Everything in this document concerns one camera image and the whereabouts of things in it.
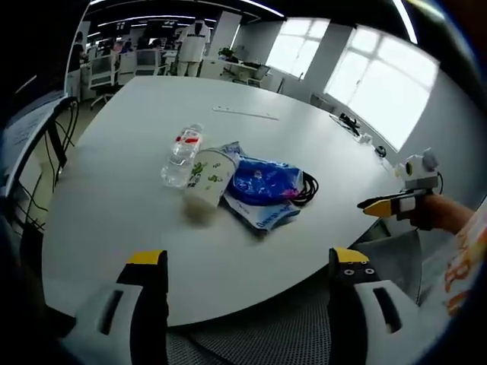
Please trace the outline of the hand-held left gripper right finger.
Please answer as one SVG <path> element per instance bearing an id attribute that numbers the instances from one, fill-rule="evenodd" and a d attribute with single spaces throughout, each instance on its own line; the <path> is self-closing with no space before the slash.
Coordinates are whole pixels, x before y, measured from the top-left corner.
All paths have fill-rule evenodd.
<path id="1" fill-rule="evenodd" d="M 359 251 L 329 250 L 331 364 L 411 364 L 419 307 Z"/>

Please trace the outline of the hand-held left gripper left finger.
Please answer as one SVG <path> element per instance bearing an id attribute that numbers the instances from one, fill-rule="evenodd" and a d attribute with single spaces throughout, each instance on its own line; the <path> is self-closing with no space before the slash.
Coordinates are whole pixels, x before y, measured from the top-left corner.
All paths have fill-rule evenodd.
<path id="1" fill-rule="evenodd" d="M 167 296 L 167 252 L 136 252 L 79 308 L 63 344 L 82 364 L 167 364 Z"/>

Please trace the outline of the person's right hand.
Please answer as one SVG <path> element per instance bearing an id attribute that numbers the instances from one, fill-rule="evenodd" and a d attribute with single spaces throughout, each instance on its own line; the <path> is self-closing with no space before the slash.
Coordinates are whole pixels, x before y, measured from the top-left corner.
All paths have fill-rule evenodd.
<path id="1" fill-rule="evenodd" d="M 421 230 L 441 229 L 453 233 L 457 230 L 456 206 L 454 200 L 443 195 L 425 195 L 409 213 L 408 219 L 412 226 Z"/>

